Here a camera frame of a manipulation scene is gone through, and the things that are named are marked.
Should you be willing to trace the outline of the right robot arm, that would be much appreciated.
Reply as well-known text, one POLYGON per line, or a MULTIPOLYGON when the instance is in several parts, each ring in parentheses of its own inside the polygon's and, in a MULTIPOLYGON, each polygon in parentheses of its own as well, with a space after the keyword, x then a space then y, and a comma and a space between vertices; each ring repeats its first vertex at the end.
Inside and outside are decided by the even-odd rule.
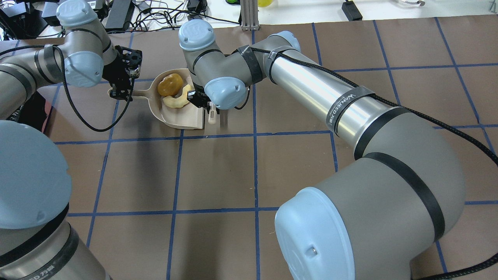
POLYGON ((179 44, 200 97, 227 110, 269 78, 354 149, 354 163, 299 191, 275 215, 276 236, 296 280, 409 280, 410 262, 457 223, 465 179, 453 149, 432 127, 475 138, 398 106, 300 52, 288 31, 226 56, 210 23, 182 24, 179 44))

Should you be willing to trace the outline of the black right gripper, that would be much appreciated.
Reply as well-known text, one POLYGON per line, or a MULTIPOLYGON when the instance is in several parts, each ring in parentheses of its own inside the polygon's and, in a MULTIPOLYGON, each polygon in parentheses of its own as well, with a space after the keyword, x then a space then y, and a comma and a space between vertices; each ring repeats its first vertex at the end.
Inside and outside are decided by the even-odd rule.
POLYGON ((197 108, 203 108, 210 111, 210 98, 206 95, 204 88, 200 85, 193 84, 194 89, 188 91, 187 100, 197 108))

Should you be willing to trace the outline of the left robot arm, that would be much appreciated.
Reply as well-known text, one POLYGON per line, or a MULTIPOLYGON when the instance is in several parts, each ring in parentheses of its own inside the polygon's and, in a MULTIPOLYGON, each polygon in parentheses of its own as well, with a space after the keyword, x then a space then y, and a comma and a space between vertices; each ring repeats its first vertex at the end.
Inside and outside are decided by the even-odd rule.
POLYGON ((58 147, 32 126, 8 118, 41 87, 93 87, 105 79, 110 96, 132 101, 134 77, 92 7, 84 0, 59 5, 62 45, 1 62, 1 279, 110 280, 110 274, 66 217, 72 193, 68 164, 58 147))

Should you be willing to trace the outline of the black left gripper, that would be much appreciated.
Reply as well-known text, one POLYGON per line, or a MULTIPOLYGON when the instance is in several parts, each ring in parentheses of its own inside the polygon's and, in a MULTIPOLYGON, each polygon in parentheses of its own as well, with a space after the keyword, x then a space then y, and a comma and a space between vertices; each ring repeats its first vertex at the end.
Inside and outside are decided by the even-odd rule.
POLYGON ((103 67, 102 78, 110 83, 109 96, 115 100, 133 101, 132 83, 139 78, 142 50, 114 46, 116 56, 103 67))

